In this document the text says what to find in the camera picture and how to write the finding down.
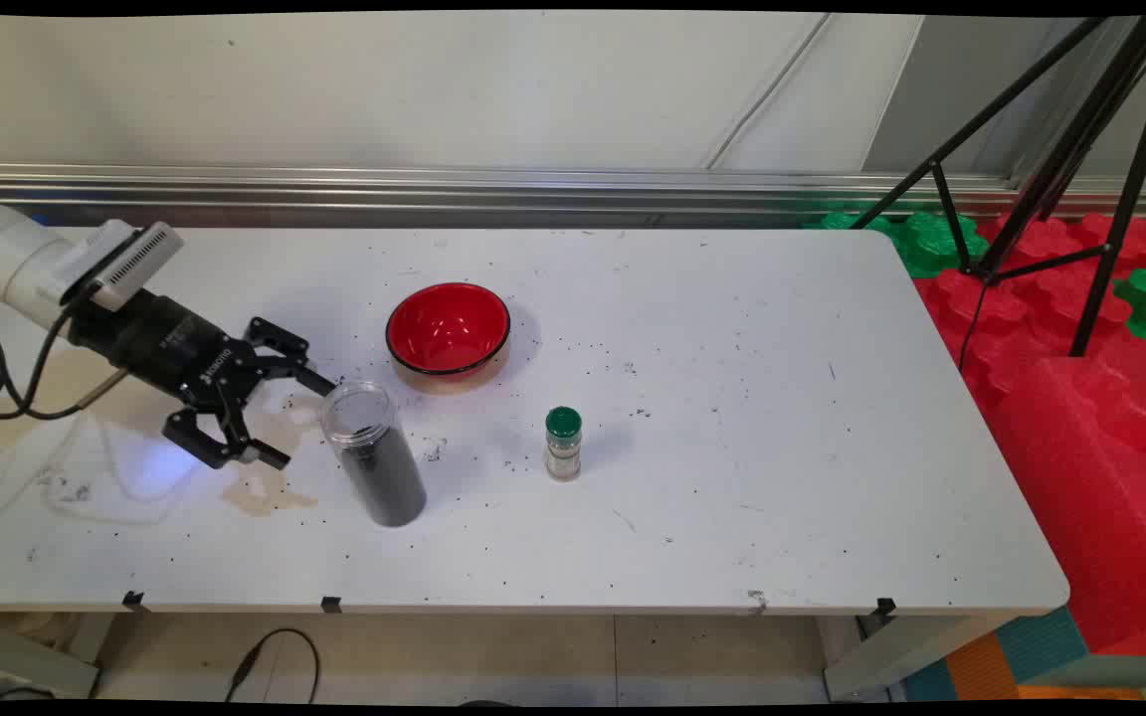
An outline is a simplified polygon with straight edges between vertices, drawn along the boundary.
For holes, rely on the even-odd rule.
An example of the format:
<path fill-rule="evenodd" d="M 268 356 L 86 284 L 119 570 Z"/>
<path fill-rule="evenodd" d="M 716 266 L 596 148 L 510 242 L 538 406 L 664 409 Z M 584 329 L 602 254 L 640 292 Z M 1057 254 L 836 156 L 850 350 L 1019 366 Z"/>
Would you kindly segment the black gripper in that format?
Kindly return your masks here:
<path fill-rule="evenodd" d="M 185 305 L 146 289 L 119 310 L 79 305 L 69 322 L 69 341 L 183 404 L 165 419 L 162 435 L 211 469 L 259 461 L 283 470 L 291 461 L 249 432 L 243 411 L 260 381 L 291 379 L 317 396 L 338 386 L 315 371 L 306 354 L 308 341 L 295 332 L 252 317 L 238 340 Z M 204 416 L 217 419 L 221 440 L 201 430 L 197 420 Z"/>

